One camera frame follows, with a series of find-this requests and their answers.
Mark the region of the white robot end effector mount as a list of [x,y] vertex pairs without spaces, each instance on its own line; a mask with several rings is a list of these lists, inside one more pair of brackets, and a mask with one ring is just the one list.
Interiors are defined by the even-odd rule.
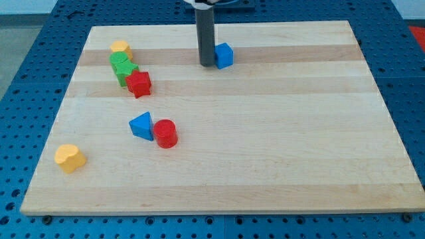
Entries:
[[184,2],[190,4],[194,9],[210,9],[219,0],[184,0]]

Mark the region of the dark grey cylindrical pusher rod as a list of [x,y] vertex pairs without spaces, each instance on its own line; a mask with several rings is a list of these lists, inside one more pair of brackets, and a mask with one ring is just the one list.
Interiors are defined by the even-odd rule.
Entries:
[[214,8],[195,9],[199,61],[202,66],[215,64]]

